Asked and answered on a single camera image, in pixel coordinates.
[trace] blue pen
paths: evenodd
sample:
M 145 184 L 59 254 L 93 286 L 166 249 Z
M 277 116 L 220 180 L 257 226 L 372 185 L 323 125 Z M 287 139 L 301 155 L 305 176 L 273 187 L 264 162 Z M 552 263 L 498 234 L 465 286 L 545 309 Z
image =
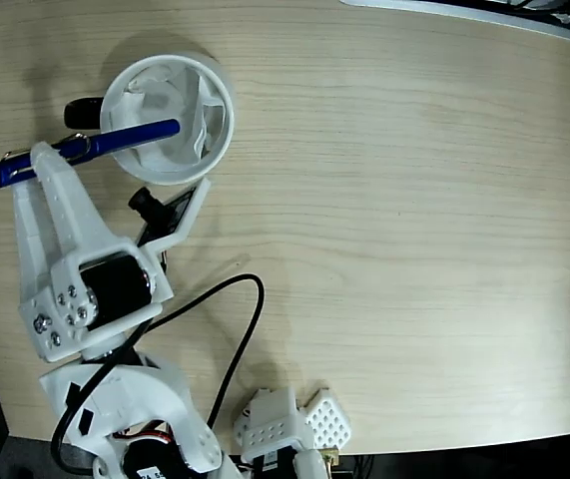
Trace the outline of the blue pen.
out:
M 52 147 L 58 150 L 70 165 L 75 166 L 108 153 L 169 138 L 180 130 L 177 120 L 163 120 L 92 137 L 77 133 Z M 35 177 L 29 150 L 8 152 L 0 161 L 0 188 Z

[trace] screw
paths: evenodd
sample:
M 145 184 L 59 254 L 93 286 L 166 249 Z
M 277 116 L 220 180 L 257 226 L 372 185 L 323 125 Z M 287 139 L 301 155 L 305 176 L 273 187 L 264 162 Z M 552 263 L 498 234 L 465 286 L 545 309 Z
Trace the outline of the screw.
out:
M 55 346 L 61 345 L 61 336 L 58 332 L 56 331 L 52 332 L 52 335 L 49 337 L 52 340 L 52 344 L 54 344 Z
M 87 288 L 87 297 L 89 298 L 89 302 L 96 304 L 96 293 L 91 287 Z
M 42 334 L 47 330 L 47 326 L 51 324 L 52 324 L 51 317 L 48 317 L 44 314 L 39 314 L 38 316 L 36 316 L 36 319 L 34 319 L 34 330 L 38 334 Z
M 147 274 L 146 271 L 143 271 L 143 278 L 145 279 L 145 286 L 147 287 L 147 289 L 151 289 L 152 288 L 152 282 L 149 279 L 149 275 Z

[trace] wooden table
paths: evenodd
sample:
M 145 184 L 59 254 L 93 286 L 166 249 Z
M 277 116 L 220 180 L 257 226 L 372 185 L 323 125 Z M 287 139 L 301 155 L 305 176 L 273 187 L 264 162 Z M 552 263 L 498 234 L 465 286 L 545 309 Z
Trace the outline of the wooden table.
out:
M 337 393 L 347 452 L 570 432 L 570 43 L 337 0 L 0 0 L 0 156 L 66 132 L 64 105 L 154 53 L 209 52 L 238 128 L 167 310 L 242 271 L 264 317 L 219 432 L 259 386 Z M 118 234 L 141 184 L 79 168 Z M 153 188 L 168 198 L 175 188 Z M 0 192 L 0 397 L 49 438 L 41 362 L 17 313 L 11 195 Z M 237 286 L 150 334 L 207 413 L 255 300 Z

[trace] black floor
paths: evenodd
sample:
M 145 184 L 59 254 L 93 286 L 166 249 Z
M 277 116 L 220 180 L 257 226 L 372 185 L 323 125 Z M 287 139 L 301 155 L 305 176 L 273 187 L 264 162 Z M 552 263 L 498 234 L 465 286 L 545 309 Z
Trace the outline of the black floor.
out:
M 66 446 L 65 459 L 91 466 L 89 455 Z M 352 471 L 354 458 L 341 458 Z M 366 479 L 359 468 L 355 479 Z M 49 455 L 49 443 L 9 438 L 0 455 L 0 479 L 71 479 Z M 341 476 L 350 479 L 350 474 Z M 377 455 L 368 479 L 570 479 L 570 436 L 491 447 Z

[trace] black cable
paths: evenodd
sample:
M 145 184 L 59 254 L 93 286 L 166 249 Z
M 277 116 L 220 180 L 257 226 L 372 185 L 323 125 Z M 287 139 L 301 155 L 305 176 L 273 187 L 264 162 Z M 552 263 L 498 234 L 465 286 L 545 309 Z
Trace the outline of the black cable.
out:
M 237 276 L 230 277 L 229 279 L 225 279 L 220 284 L 212 287 L 209 291 L 204 292 L 196 299 L 191 302 L 188 302 L 180 309 L 168 314 L 163 319 L 159 319 L 154 324 L 149 327 L 149 331 L 151 332 L 157 327 L 162 326 L 163 324 L 171 321 L 172 319 L 177 318 L 181 314 L 185 314 L 190 309 L 198 306 L 201 302 L 207 300 L 217 292 L 222 289 L 225 289 L 232 284 L 236 284 L 237 282 L 241 281 L 253 281 L 258 288 L 258 299 L 256 300 L 256 308 L 254 309 L 254 315 L 252 316 L 251 321 L 249 322 L 249 326 L 247 326 L 247 330 L 245 331 L 245 335 L 241 340 L 241 343 L 236 349 L 236 353 L 230 362 L 227 372 L 225 373 L 225 377 L 223 378 L 223 382 L 221 382 L 221 386 L 218 389 L 218 394 L 216 395 L 216 399 L 214 401 L 214 405 L 212 406 L 212 411 L 209 414 L 209 419 L 207 419 L 207 425 L 209 427 L 214 427 L 214 423 L 216 422 L 216 418 L 218 417 L 218 413 L 220 412 L 221 406 L 223 405 L 223 400 L 225 399 L 225 393 L 227 392 L 227 388 L 229 387 L 230 382 L 232 381 L 232 376 L 238 367 L 238 363 L 247 348 L 247 344 L 249 340 L 252 338 L 252 334 L 254 333 L 254 329 L 256 329 L 256 325 L 258 324 L 258 320 L 261 317 L 261 312 L 263 312 L 263 305 L 265 304 L 265 285 L 263 284 L 262 280 L 255 274 L 251 272 L 245 272 L 243 274 L 239 274 Z
M 208 424 L 210 427 L 214 426 L 216 422 L 216 418 L 218 416 L 218 412 L 220 411 L 221 405 L 223 404 L 223 400 L 225 399 L 225 394 L 227 392 L 227 388 L 232 380 L 232 376 L 238 367 L 238 364 L 249 344 L 250 339 L 252 338 L 252 334 L 256 329 L 258 324 L 258 320 L 260 319 L 261 312 L 263 311 L 263 305 L 265 304 L 265 285 L 263 284 L 262 280 L 253 273 L 243 273 L 238 274 L 237 276 L 230 277 L 223 282 L 217 284 L 216 286 L 212 287 L 208 291 L 205 291 L 203 294 L 198 296 L 193 301 L 187 303 L 183 307 L 179 308 L 178 310 L 168 314 L 162 319 L 159 319 L 155 323 L 152 324 L 151 320 L 145 321 L 141 323 L 132 333 L 131 336 L 127 338 L 127 340 L 123 343 L 121 347 L 119 347 L 111 356 L 107 358 L 105 363 L 94 373 L 92 377 L 85 383 L 83 388 L 79 391 L 76 397 L 73 400 L 71 405 L 67 406 L 67 409 L 61 416 L 56 429 L 54 430 L 54 434 L 52 435 L 52 441 L 50 445 L 50 452 L 54 459 L 54 462 L 60 467 L 62 470 L 69 474 L 74 474 L 78 476 L 92 476 L 93 471 L 90 468 L 84 467 L 75 467 L 70 466 L 69 464 L 65 463 L 61 457 L 61 446 L 63 444 L 63 438 L 65 437 L 65 433 L 69 428 L 72 419 L 85 403 L 85 401 L 91 396 L 92 392 L 96 387 L 100 384 L 100 382 L 107 377 L 107 375 L 111 372 L 116 365 L 118 365 L 121 360 L 125 357 L 125 355 L 130 352 L 134 345 L 140 340 L 143 334 L 153 331 L 154 329 L 166 324 L 167 322 L 177 318 L 181 314 L 185 314 L 190 309 L 198 306 L 201 302 L 205 301 L 206 299 L 210 298 L 217 292 L 220 292 L 222 289 L 225 289 L 232 284 L 236 284 L 238 282 L 250 280 L 253 281 L 256 286 L 258 287 L 258 299 L 256 301 L 256 308 L 254 309 L 254 315 L 247 327 L 247 331 L 245 331 L 245 335 L 241 340 L 232 361 L 230 362 L 229 367 L 227 368 L 227 372 L 225 373 L 225 377 L 223 378 L 223 382 L 218 390 L 218 394 L 216 395 L 216 400 L 214 401 L 214 405 L 212 406 L 212 411 L 210 413 Z

